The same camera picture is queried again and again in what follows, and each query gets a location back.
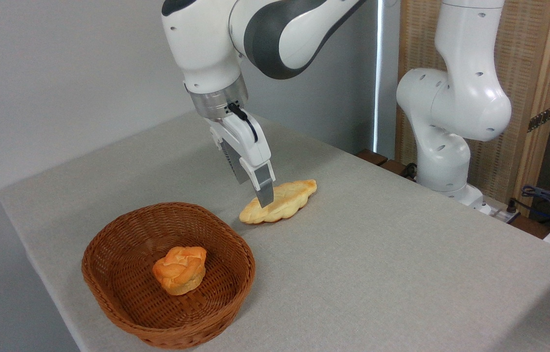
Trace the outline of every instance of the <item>woven screen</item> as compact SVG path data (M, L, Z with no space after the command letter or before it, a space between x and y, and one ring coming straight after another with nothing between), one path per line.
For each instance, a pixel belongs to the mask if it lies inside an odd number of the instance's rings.
M403 0L400 77L416 67L446 70L434 36L440 1ZM467 141L471 148L468 182L483 194L506 202L511 196L527 135L550 23L550 0L506 0L494 53L501 86L512 102L505 132L491 142ZM416 162L416 142L399 109L396 159Z

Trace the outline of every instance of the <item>white wall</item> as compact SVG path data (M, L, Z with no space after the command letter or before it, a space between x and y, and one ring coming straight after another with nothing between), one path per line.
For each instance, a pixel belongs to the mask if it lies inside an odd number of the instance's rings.
M0 2L0 189L192 109L161 4ZM369 147L375 9L289 82L244 65L250 108L350 152ZM0 351L60 350L76 346L0 208Z

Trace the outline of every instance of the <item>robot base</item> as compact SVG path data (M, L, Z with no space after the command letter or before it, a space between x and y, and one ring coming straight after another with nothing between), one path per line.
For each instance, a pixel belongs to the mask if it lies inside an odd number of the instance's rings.
M471 207L472 209L479 210L483 214L489 215L492 211L492 208L490 208L490 206L483 201L483 194L481 194L481 191L475 187L472 187L468 183L458 190L438 193L449 198L453 198L454 200Z

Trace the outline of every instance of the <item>wooden block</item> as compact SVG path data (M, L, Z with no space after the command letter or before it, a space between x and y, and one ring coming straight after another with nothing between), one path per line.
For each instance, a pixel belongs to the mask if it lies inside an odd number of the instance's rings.
M405 165L402 163L396 162L394 160L389 160L382 165L380 165L383 169L386 169L390 172L393 172L394 174L398 174L399 176L406 176L407 169Z
M385 156L372 152L368 149L362 150L360 153L355 154L355 156L375 165L382 165L383 163L388 161L388 158L386 158Z
M545 238L550 232L550 227L544 226L541 223L529 218L525 218L522 215L517 216L517 218L514 219L510 225L516 227L516 229L521 229L528 234L534 235L539 239Z

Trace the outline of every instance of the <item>flat bread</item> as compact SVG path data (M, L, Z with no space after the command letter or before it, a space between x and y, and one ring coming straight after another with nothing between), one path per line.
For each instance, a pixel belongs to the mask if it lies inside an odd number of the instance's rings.
M315 180L283 183L273 187L272 203L262 208L257 198L253 198L238 218L244 223L275 222L288 219L308 203L308 197L314 192L316 192Z

